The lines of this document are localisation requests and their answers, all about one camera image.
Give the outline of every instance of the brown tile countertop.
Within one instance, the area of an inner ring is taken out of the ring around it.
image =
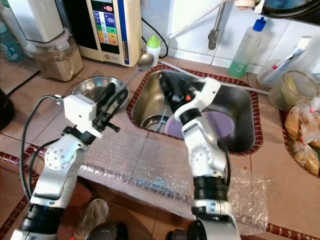
[[[8,93],[38,70],[37,65],[30,59],[19,64],[8,63],[1,58],[0,61],[0,87],[5,93]],[[185,69],[227,76],[225,68],[172,57],[167,57],[164,61]],[[38,74],[10,97],[16,108],[16,114],[13,121],[0,133],[0,152],[19,157],[24,122],[34,104],[42,95],[66,95],[79,82],[93,76],[112,76],[124,80],[125,76],[133,70],[132,67],[122,67],[88,59],[84,59],[83,63],[84,68],[72,81],[57,82],[44,79]],[[141,73],[128,85],[130,97],[133,96],[143,76],[144,73]],[[256,83],[255,74],[246,73],[240,80],[254,88],[260,88]],[[258,102],[263,144],[256,153],[250,156],[233,155],[231,162],[239,168],[247,169],[253,173],[261,173],[264,179],[270,180],[271,183],[267,189],[269,223],[271,223],[268,228],[269,232],[291,239],[310,240],[311,238],[307,238],[307,236],[320,238],[320,228],[317,227],[320,223],[320,179],[299,167],[287,152],[279,112],[269,103],[268,97],[258,94]],[[117,124],[120,124],[120,127],[127,132],[141,137],[157,139],[158,141],[166,141],[168,144],[173,141],[168,137],[135,128],[125,113],[119,117],[121,117],[121,120]],[[49,101],[44,103],[31,121],[27,132],[26,147],[29,144],[39,146],[59,137],[67,122],[61,107]],[[8,163],[3,160],[0,160],[0,166],[6,169],[10,168]],[[301,238],[294,231],[305,235]]]

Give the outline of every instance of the plastic container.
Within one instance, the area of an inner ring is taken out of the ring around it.
[[[36,43],[32,55],[46,78],[70,81],[84,67],[77,44],[66,28],[55,40]]]
[[[30,52],[30,49],[33,47],[32,43],[26,39],[13,11],[10,8],[9,3],[7,2],[7,0],[2,0],[2,4],[3,8],[1,10],[1,15],[3,16],[6,25],[18,40],[20,46],[22,47],[23,53],[29,58],[34,58],[32,56],[32,53]]]
[[[269,77],[271,74],[273,75],[274,72],[276,71],[272,67],[279,62],[280,60],[278,59],[273,59],[266,62],[265,66],[256,76],[257,82],[260,86],[271,89],[275,84],[277,84],[281,80],[285,72],[279,71],[278,74],[275,74],[274,76]]]
[[[8,61],[19,62],[24,58],[14,36],[12,36],[10,30],[2,21],[0,21],[0,49]]]
[[[153,34],[152,37],[146,42],[146,53],[153,55],[153,64],[152,67],[157,66],[159,60],[159,54],[161,50],[161,43],[157,36]]]
[[[254,57],[260,43],[264,36],[262,30],[266,21],[264,17],[257,19],[253,27],[249,27],[242,38],[240,46],[233,58],[233,61],[229,67],[228,74],[234,78],[241,78]]]
[[[269,92],[269,101],[283,111],[289,111],[300,100],[311,101],[320,95],[320,87],[301,71],[288,71]]]
[[[201,115],[209,121],[215,134],[220,138],[227,138],[234,130],[235,125],[232,119],[221,112],[206,111],[201,113]],[[182,127],[182,123],[177,121],[174,115],[171,115],[166,121],[164,133],[183,139]]]

